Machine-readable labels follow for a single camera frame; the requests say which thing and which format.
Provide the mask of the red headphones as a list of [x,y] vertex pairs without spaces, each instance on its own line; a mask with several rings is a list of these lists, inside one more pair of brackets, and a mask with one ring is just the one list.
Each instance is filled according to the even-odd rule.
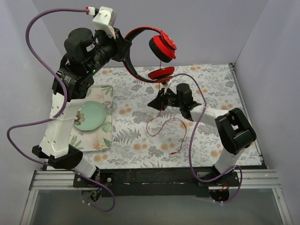
[[[162,62],[169,63],[171,60],[175,59],[175,51],[177,50],[177,46],[174,41],[162,30],[150,27],[150,26],[142,26],[137,27],[131,30],[126,36],[125,39],[129,42],[132,42],[139,34],[146,30],[155,31],[158,35],[153,36],[149,40],[149,47],[154,55]],[[175,71],[174,67],[165,67],[161,69],[157,69],[148,74],[148,79],[140,76],[136,69],[134,68],[131,58],[130,58],[130,50],[128,50],[124,60],[123,65],[126,70],[137,80],[140,80],[145,83],[167,83],[172,79],[172,74]]]

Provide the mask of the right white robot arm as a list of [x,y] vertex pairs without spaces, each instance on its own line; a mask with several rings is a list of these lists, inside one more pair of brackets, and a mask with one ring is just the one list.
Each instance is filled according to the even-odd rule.
[[195,179],[201,183],[225,185],[244,150],[256,140],[256,133],[241,109],[217,110],[200,104],[194,100],[190,86],[186,83],[178,84],[176,92],[163,88],[148,106],[159,111],[169,106],[177,107],[183,118],[195,122],[196,125],[202,122],[217,128],[223,151],[211,172],[199,177],[191,169]]

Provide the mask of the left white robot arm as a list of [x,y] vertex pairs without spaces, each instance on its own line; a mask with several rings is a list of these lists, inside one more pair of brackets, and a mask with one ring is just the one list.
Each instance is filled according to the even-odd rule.
[[131,43],[126,41],[118,28],[115,37],[103,30],[94,33],[87,28],[71,31],[64,42],[66,54],[56,72],[59,77],[52,85],[51,122],[43,140],[32,148],[38,158],[47,159],[55,169],[78,172],[88,187],[96,187],[100,181],[100,169],[93,165],[83,152],[70,145],[69,138],[78,111],[83,106],[94,74],[111,59],[121,61]]

